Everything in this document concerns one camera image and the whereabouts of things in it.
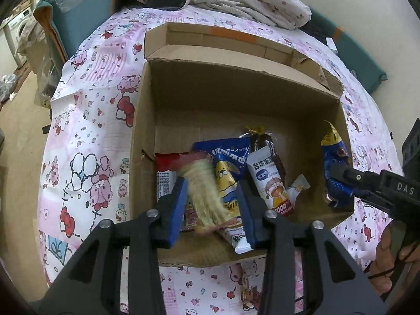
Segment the person's right hand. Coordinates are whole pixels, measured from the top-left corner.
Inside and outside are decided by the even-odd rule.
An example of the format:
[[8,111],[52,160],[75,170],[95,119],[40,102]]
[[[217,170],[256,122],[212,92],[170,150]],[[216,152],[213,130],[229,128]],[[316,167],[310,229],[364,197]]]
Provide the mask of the person's right hand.
[[[371,263],[369,267],[369,275],[378,275],[379,273],[386,272],[387,270],[391,270],[394,267],[396,258],[390,251],[390,247],[392,245],[391,229],[393,225],[394,221],[392,221],[382,233],[380,243],[377,245],[376,249],[376,259]],[[399,287],[397,290],[395,302],[404,296],[405,292],[407,289],[409,289],[410,285],[414,281],[416,275],[419,273],[419,246],[416,247],[415,251],[412,251],[415,246],[415,243],[411,243],[410,245],[402,248],[399,253],[400,260],[403,260],[409,253],[411,253],[411,255],[409,255],[409,257],[406,259],[405,263],[411,263],[412,265],[406,279],[402,282],[401,287]],[[377,294],[382,295],[387,293],[392,288],[393,283],[391,276],[392,272],[370,280],[370,283]]]

